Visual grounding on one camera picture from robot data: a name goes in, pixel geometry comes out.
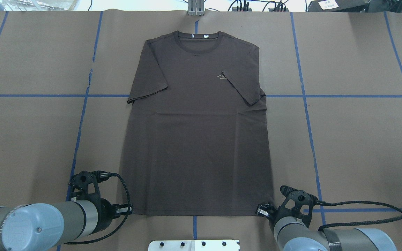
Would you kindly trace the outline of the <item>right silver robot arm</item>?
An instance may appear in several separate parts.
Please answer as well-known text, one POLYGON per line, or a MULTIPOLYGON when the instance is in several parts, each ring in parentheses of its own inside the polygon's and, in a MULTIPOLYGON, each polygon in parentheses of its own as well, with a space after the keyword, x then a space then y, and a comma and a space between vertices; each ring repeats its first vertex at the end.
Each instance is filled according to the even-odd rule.
POLYGON ((382 230, 353 228, 311 231, 307 217, 284 206, 259 204, 256 215, 268 219, 281 251, 396 251, 393 240, 382 230))

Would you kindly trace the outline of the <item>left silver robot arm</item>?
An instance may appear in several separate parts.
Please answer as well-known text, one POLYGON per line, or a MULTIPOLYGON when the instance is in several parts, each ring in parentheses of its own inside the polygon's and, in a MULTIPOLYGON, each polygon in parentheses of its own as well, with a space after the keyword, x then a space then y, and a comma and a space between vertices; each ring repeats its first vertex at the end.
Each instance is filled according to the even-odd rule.
POLYGON ((130 203, 112 205, 105 199, 100 208, 89 200, 0 206, 0 251, 46 251, 80 244, 79 238, 101 232, 113 219, 132 213, 130 203))

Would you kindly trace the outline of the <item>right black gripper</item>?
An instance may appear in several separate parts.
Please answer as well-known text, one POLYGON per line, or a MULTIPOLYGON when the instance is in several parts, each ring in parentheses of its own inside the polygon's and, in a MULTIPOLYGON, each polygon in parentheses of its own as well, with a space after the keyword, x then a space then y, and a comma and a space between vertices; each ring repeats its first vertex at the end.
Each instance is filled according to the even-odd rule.
POLYGON ((274 206, 269 206, 268 203, 260 203, 255 213, 257 216, 266 217, 269 223, 277 223, 279 221, 279 210, 274 206))

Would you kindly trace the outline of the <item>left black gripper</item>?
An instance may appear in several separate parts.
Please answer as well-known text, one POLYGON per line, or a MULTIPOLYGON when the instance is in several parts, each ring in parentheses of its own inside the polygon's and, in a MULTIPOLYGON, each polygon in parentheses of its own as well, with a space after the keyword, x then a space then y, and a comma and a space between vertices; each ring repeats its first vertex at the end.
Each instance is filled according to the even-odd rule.
POLYGON ((111 223, 113 219, 118 216, 128 216, 133 214, 131 204, 114 204, 114 206, 107 199, 99 199, 96 203, 98 211, 98 223, 111 223))

